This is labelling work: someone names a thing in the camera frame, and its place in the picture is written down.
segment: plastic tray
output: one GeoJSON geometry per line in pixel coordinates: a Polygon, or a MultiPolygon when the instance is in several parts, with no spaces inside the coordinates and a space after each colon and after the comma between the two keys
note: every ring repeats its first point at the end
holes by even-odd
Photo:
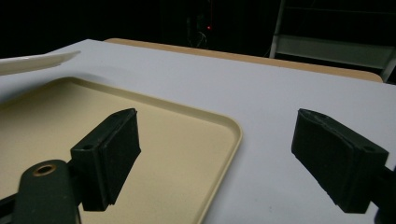
{"type": "Polygon", "coordinates": [[[109,114],[137,110],[142,153],[115,205],[83,223],[199,223],[242,138],[222,115],[68,77],[0,105],[0,198],[25,169],[70,160],[70,148],[109,114]]]}

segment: white table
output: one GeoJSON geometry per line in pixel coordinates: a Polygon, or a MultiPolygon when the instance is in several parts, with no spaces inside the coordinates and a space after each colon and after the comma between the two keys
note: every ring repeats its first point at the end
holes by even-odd
{"type": "Polygon", "coordinates": [[[315,110],[388,150],[393,169],[395,86],[92,40],[56,51],[76,49],[81,54],[58,67],[0,77],[0,102],[80,77],[224,114],[239,122],[244,138],[205,222],[373,223],[375,205],[366,215],[344,214],[290,146],[297,110],[315,110]]]}

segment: tray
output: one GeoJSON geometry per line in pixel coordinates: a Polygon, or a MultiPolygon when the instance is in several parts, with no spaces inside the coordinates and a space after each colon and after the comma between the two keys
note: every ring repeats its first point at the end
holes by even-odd
{"type": "Polygon", "coordinates": [[[0,105],[0,198],[23,171],[70,160],[70,148],[109,114],[137,110],[142,153],[115,205],[83,223],[200,223],[242,138],[222,115],[73,77],[0,105]]]}

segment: tabletop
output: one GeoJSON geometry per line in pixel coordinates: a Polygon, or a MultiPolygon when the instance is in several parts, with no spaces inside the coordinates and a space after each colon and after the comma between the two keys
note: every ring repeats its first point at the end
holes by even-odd
{"type": "Polygon", "coordinates": [[[53,79],[79,77],[214,111],[235,119],[244,137],[205,223],[373,223],[373,204],[365,215],[344,214],[290,146],[297,111],[306,108],[388,150],[393,169],[395,86],[94,40],[55,52],[72,50],[81,53],[60,66],[0,77],[0,102],[53,79]]]}

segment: tray rim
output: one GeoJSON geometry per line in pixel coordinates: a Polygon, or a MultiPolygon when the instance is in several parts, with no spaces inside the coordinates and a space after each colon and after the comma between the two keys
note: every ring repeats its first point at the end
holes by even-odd
{"type": "Polygon", "coordinates": [[[7,107],[17,104],[19,101],[21,101],[23,99],[29,98],[32,95],[39,94],[42,91],[45,91],[45,90],[50,89],[56,85],[64,84],[64,83],[73,83],[80,87],[88,88],[88,89],[91,89],[94,91],[101,91],[101,92],[104,92],[107,94],[112,94],[112,95],[116,95],[116,96],[124,97],[124,98],[127,98],[127,96],[129,95],[130,98],[128,98],[128,99],[133,98],[134,100],[136,100],[138,102],[141,102],[141,103],[144,103],[147,105],[153,105],[153,106],[156,106],[156,107],[159,107],[162,109],[166,109],[169,111],[173,111],[176,113],[179,113],[180,109],[182,111],[187,112],[187,114],[189,114],[189,115],[191,114],[191,112],[194,112],[193,114],[198,115],[198,116],[191,116],[193,118],[202,119],[205,121],[216,123],[223,127],[227,127],[228,129],[232,129],[232,133],[236,136],[235,141],[233,142],[233,146],[231,148],[231,153],[230,153],[229,157],[226,158],[226,162],[225,162],[224,166],[221,168],[221,174],[219,175],[219,178],[217,179],[215,186],[211,190],[209,197],[205,202],[205,206],[203,207],[203,211],[198,218],[198,223],[202,223],[210,205],[213,202],[213,199],[215,198],[215,196],[219,190],[219,187],[223,181],[223,178],[227,174],[227,171],[231,165],[231,162],[233,161],[233,158],[234,158],[236,152],[238,151],[240,144],[242,142],[243,131],[242,131],[242,128],[239,125],[239,123],[235,119],[232,119],[226,115],[222,115],[217,112],[212,112],[212,111],[204,110],[204,109],[201,109],[198,107],[176,103],[173,101],[169,101],[169,100],[162,99],[162,98],[148,95],[148,94],[143,94],[143,93],[136,92],[136,91],[129,91],[129,90],[105,85],[102,83],[85,80],[85,79],[82,79],[79,77],[61,77],[61,78],[50,80],[39,87],[36,87],[34,89],[31,89],[29,91],[22,93],[21,95],[17,95],[11,99],[6,100],[5,102],[0,104],[0,110],[7,109],[7,107]],[[207,114],[210,114],[211,118],[215,117],[215,119],[206,118],[205,115],[207,115],[207,114]]]}

